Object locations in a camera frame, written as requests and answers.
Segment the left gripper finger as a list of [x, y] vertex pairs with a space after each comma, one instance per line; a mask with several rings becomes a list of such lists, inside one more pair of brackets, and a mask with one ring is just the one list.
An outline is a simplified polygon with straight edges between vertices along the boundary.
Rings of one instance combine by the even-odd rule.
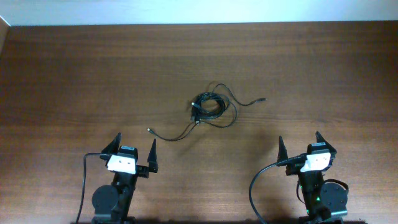
[[101, 151], [102, 154], [115, 154], [118, 152], [119, 145], [121, 142], [121, 133], [118, 133], [116, 137]]
[[154, 139], [147, 158], [147, 162], [149, 165], [149, 172], [153, 173], [158, 173], [159, 170], [156, 148], [157, 148], [156, 139]]

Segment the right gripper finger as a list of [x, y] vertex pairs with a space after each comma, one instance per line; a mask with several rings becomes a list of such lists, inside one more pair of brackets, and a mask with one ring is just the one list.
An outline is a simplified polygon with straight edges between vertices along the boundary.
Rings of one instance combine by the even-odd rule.
[[283, 138], [282, 136], [279, 136], [279, 151], [277, 155], [277, 166], [285, 166], [288, 159], [289, 157], [287, 155], [287, 150]]
[[321, 143], [321, 142], [325, 143], [326, 148], [329, 150], [329, 152], [331, 154], [336, 154], [337, 153], [336, 149], [329, 142], [327, 142], [325, 140], [325, 138], [320, 134], [319, 131], [317, 131], [315, 133], [315, 137], [316, 137], [317, 143]]

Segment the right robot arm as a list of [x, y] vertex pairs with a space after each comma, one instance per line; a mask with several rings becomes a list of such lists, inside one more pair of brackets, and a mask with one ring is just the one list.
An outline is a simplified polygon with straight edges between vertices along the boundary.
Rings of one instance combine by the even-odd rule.
[[288, 157], [282, 137], [279, 138], [277, 165], [286, 167], [286, 175], [296, 175], [296, 191], [303, 195], [307, 216], [299, 223], [343, 223], [348, 214], [346, 204], [349, 187], [346, 183], [323, 177], [336, 157], [336, 149], [319, 133], [316, 142], [307, 146], [306, 153]]

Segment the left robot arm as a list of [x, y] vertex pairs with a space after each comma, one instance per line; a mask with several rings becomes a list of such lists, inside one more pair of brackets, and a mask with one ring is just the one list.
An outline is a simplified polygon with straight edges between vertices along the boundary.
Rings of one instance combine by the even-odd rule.
[[91, 202], [95, 210], [92, 223], [135, 224], [136, 219], [128, 215], [138, 178], [149, 178], [159, 170], [156, 141], [153, 141], [147, 158], [147, 166], [137, 164], [138, 150], [122, 146], [121, 133], [101, 151], [100, 158], [106, 168], [114, 174], [109, 185], [98, 187]]

